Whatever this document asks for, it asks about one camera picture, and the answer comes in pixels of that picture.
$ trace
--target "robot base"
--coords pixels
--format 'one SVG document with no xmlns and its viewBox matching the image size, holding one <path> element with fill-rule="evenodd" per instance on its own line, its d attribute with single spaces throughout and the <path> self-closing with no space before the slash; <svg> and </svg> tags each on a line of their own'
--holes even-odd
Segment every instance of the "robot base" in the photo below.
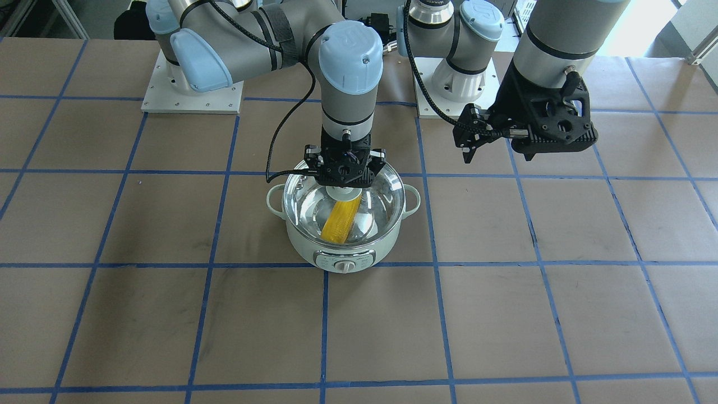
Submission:
<svg viewBox="0 0 718 404">
<path fill-rule="evenodd" d="M 228 88 L 195 93 L 181 91 L 179 83 L 172 82 L 172 73 L 162 51 L 149 79 L 144 94 L 142 111 L 155 114 L 238 114 L 244 82 Z"/>
<path fill-rule="evenodd" d="M 434 103 L 436 103 L 436 105 L 444 113 L 446 113 L 446 115 L 452 118 L 458 118 L 459 115 L 461 115 L 461 111 L 464 110 L 464 106 L 468 103 L 449 101 L 442 97 L 438 92 L 436 92 L 431 85 L 434 70 L 436 70 L 442 59 L 415 58 L 414 60 L 416 61 L 416 67 L 419 69 L 419 72 L 423 73 L 421 74 L 421 79 L 424 81 L 424 85 L 429 91 L 429 95 L 431 96 L 432 100 L 434 100 Z M 488 107 L 490 107 L 494 103 L 494 100 L 496 100 L 496 94 L 498 93 L 499 82 L 498 78 L 496 77 L 496 68 L 494 67 L 493 59 L 489 61 L 489 64 L 486 67 L 485 80 L 486 83 L 484 85 L 483 91 L 481 92 L 481 96 L 474 101 L 470 101 L 478 105 L 479 109 L 488 109 Z M 429 102 L 426 100 L 426 98 L 424 98 L 424 94 L 421 93 L 421 89 L 419 89 L 419 83 L 416 82 L 416 79 L 414 79 L 414 89 L 416 91 L 416 108 L 419 110 L 419 118 L 438 119 L 439 116 L 434 112 L 434 110 L 432 110 L 432 108 L 429 106 Z"/>
</svg>

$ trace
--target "blue joint cap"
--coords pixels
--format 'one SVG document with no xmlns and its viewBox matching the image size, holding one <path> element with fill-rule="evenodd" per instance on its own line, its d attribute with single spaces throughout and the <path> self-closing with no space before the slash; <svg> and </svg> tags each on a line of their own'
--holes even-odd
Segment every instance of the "blue joint cap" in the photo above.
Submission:
<svg viewBox="0 0 718 404">
<path fill-rule="evenodd" d="M 503 14 L 485 0 L 464 0 L 460 7 L 461 19 L 477 35 L 487 41 L 498 42 L 503 31 Z"/>
<path fill-rule="evenodd" d="M 319 66 L 337 90 L 357 96 L 373 90 L 384 68 L 379 34 L 359 21 L 332 24 L 322 35 Z"/>
<path fill-rule="evenodd" d="M 152 32 L 158 35 L 169 34 L 180 28 L 177 18 L 167 0 L 147 0 L 145 8 L 147 20 Z"/>
<path fill-rule="evenodd" d="M 406 41 L 404 41 L 404 6 L 399 6 L 396 10 L 396 46 L 399 55 L 405 58 L 409 56 L 406 51 Z"/>
<path fill-rule="evenodd" d="M 193 90 L 204 93 L 232 85 L 232 75 L 222 58 L 196 32 L 182 28 L 172 34 L 169 43 Z"/>
</svg>

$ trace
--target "cooking pot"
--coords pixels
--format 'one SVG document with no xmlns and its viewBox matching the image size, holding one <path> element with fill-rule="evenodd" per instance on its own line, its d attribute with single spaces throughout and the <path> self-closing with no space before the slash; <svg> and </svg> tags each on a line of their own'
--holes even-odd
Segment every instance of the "cooking pot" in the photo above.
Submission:
<svg viewBox="0 0 718 404">
<path fill-rule="evenodd" d="M 307 164 L 301 162 L 296 169 L 305 168 Z M 416 196 L 416 206 L 408 211 L 405 190 Z M 283 191 L 280 211 L 270 202 L 279 191 Z M 313 177 L 290 175 L 286 183 L 269 190 L 266 203 L 273 214 L 285 220 L 289 240 L 306 261 L 326 271 L 349 273 L 369 268 L 386 257 L 396 243 L 401 221 L 416 213 L 421 204 L 416 188 L 403 184 L 388 163 L 372 186 L 360 192 L 361 203 L 344 244 L 321 238 L 336 203 L 332 197 L 337 195 L 336 189 L 319 185 Z"/>
</svg>

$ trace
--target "pot handle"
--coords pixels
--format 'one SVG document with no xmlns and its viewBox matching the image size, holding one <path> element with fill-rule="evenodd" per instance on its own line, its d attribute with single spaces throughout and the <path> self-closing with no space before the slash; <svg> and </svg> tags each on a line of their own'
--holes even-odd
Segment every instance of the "pot handle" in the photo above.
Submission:
<svg viewBox="0 0 718 404">
<path fill-rule="evenodd" d="M 276 217 L 280 218 L 281 220 L 286 220 L 286 214 L 282 211 L 277 211 L 275 208 L 272 207 L 271 202 L 269 199 L 271 196 L 277 192 L 278 190 L 284 190 L 284 184 L 279 184 L 271 187 L 269 192 L 267 193 L 267 208 L 269 208 L 269 211 L 276 215 Z"/>
<path fill-rule="evenodd" d="M 410 211 L 407 211 L 406 208 L 404 208 L 404 212 L 401 214 L 401 220 L 404 220 L 404 219 L 408 218 L 409 216 L 415 214 L 416 211 L 418 211 L 419 207 L 421 206 L 421 195 L 419 195 L 418 190 L 408 184 L 404 184 L 404 189 L 408 190 L 409 192 L 413 193 L 414 196 L 416 196 L 416 206 L 413 209 L 411 209 Z"/>
</svg>

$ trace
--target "pot lid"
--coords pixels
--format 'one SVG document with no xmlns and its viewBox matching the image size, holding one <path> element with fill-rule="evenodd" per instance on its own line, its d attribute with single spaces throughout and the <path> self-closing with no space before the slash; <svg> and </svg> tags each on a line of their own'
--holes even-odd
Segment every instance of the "pot lid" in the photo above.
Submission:
<svg viewBox="0 0 718 404">
<path fill-rule="evenodd" d="M 297 169 L 305 169 L 301 162 Z M 404 212 L 404 184 L 388 163 L 377 174 L 371 187 L 357 190 L 361 202 L 346 243 L 336 244 L 322 239 L 322 229 L 337 203 L 342 188 L 326 187 L 313 177 L 290 175 L 286 181 L 283 207 L 287 220 L 304 237 L 333 249 L 356 249 L 384 238 L 399 222 Z"/>
</svg>

